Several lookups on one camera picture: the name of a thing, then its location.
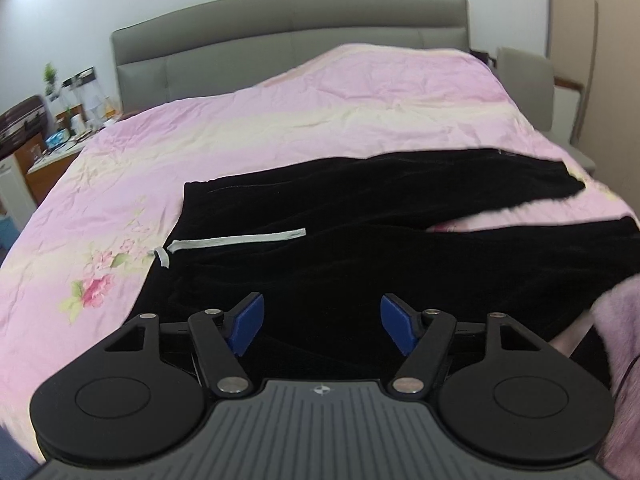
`black cable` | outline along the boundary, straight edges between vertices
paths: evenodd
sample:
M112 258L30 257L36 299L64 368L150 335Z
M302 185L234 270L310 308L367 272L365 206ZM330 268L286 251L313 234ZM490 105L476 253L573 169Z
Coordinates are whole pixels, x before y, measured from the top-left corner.
M622 386L625 385L625 382L629 378L629 374L631 373L631 370L633 370L634 366L636 366L636 363L638 362L638 359L640 359L640 354L638 354L636 357L634 357L633 360L629 363L629 366L626 367L625 374L622 376L622 379L620 380L620 384L618 385L618 388L616 389L616 394L613 396L613 400L614 401L618 400L618 396L620 394L620 391L622 391Z

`pink bedsheet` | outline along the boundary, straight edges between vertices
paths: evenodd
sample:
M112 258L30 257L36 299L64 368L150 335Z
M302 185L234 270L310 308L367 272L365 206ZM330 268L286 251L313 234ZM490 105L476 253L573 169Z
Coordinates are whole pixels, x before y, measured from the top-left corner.
M163 105L98 134L0 269L0 424L41 459L39 384L121 325L177 221L185 182L326 156L493 146L562 159L586 188L440 228L631 214L533 130L490 70L454 50L348 45L264 84Z

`headboard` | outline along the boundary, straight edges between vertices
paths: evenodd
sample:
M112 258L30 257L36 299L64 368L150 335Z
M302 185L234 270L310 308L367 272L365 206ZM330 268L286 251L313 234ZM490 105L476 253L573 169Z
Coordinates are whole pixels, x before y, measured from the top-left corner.
M234 92L345 43L469 50L467 0L218 0L111 35L124 112Z

